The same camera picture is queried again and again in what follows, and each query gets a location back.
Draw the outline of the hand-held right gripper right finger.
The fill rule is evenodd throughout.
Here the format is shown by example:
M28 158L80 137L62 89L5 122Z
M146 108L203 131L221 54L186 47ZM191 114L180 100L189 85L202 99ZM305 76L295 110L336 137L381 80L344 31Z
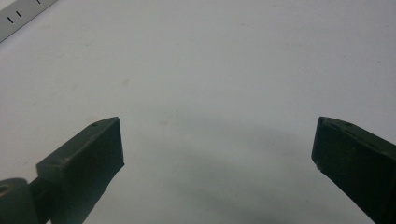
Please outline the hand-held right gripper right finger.
M311 159L375 224L396 224L396 145L352 123L320 117Z

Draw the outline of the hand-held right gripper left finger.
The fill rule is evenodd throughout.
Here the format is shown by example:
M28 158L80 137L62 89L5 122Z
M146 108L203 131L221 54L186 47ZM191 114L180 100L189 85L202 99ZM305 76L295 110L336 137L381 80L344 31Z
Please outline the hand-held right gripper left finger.
M82 224L124 165L120 119L87 126L36 165L30 184L41 224Z

